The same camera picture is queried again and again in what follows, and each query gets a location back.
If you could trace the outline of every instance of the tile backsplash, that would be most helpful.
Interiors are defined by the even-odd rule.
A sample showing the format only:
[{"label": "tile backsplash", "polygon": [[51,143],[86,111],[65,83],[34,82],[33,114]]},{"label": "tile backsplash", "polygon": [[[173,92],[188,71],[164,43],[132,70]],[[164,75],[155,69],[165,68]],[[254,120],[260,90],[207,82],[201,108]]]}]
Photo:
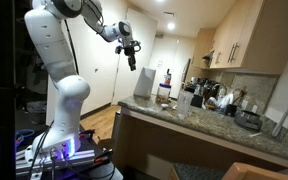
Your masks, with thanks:
[{"label": "tile backsplash", "polygon": [[227,92],[242,89],[246,92],[242,100],[248,101],[246,110],[252,111],[253,106],[257,106],[257,114],[264,114],[270,101],[279,76],[262,74],[244,74],[212,71],[208,77],[227,87]]}]

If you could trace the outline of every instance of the electrical outlet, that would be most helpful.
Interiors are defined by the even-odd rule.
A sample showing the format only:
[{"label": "electrical outlet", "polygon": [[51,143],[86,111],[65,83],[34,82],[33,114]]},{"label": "electrical outlet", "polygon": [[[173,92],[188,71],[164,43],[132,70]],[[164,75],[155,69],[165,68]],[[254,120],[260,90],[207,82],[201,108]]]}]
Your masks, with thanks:
[{"label": "electrical outlet", "polygon": [[257,106],[254,105],[253,108],[252,108],[252,112],[253,112],[253,113],[256,113],[256,111],[257,111]]},{"label": "electrical outlet", "polygon": [[245,109],[246,109],[247,104],[248,104],[248,101],[243,100],[243,102],[242,102],[242,104],[241,104],[242,110],[245,110]]}]

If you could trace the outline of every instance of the metal frame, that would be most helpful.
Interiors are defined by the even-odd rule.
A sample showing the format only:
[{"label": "metal frame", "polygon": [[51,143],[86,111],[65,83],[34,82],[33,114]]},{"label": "metal frame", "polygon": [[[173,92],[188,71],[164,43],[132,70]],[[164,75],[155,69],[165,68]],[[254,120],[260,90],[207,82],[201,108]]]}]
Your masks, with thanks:
[{"label": "metal frame", "polygon": [[[31,168],[31,163],[28,163],[27,160],[21,160],[24,158],[26,150],[22,150],[16,153],[16,176],[24,176],[29,173]],[[94,150],[79,151],[74,154],[74,156],[67,158],[67,160],[56,160],[55,169],[64,169],[70,166],[80,166],[84,164],[93,163],[93,157],[95,157]],[[52,160],[50,158],[45,158],[40,156],[34,163],[33,173],[31,174],[31,180],[39,180],[42,177],[43,172],[52,170]]]},{"label": "metal frame", "polygon": [[0,0],[0,171],[15,176],[15,0]]}]

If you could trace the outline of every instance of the robotic arm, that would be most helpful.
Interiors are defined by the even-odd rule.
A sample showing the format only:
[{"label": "robotic arm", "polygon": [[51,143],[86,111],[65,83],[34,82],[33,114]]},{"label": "robotic arm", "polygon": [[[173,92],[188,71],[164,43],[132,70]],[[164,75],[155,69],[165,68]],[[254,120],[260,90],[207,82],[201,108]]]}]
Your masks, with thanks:
[{"label": "robotic arm", "polygon": [[80,148],[80,112],[90,87],[76,73],[73,56],[62,32],[62,20],[82,15],[85,22],[104,40],[119,40],[121,45],[116,48],[116,53],[124,50],[131,71],[136,69],[134,54],[140,50],[140,43],[132,38],[129,22],[103,25],[102,7],[98,0],[33,0],[32,7],[25,14],[25,23],[60,96],[55,108],[54,123],[47,136],[45,132],[36,137],[25,151],[28,163],[38,155],[49,158],[51,151],[59,159],[65,159],[73,156]]},{"label": "robotic arm", "polygon": [[102,36],[107,42],[112,42],[119,39],[122,46],[116,47],[116,53],[120,54],[121,50],[124,49],[124,54],[128,56],[128,63],[131,71],[136,69],[135,52],[140,50],[140,43],[134,41],[132,37],[132,28],[128,21],[120,21],[111,26],[103,26],[103,21],[99,23],[102,17],[102,8],[99,1],[87,1],[83,6],[81,15],[88,26],[90,26],[95,32]]}]

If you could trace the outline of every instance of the metal rack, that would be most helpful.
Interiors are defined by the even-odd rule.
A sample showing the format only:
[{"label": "metal rack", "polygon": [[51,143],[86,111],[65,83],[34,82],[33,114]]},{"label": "metal rack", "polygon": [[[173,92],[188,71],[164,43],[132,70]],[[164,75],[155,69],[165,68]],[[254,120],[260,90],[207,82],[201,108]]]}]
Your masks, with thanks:
[{"label": "metal rack", "polygon": [[15,0],[0,0],[0,165],[15,176]]}]

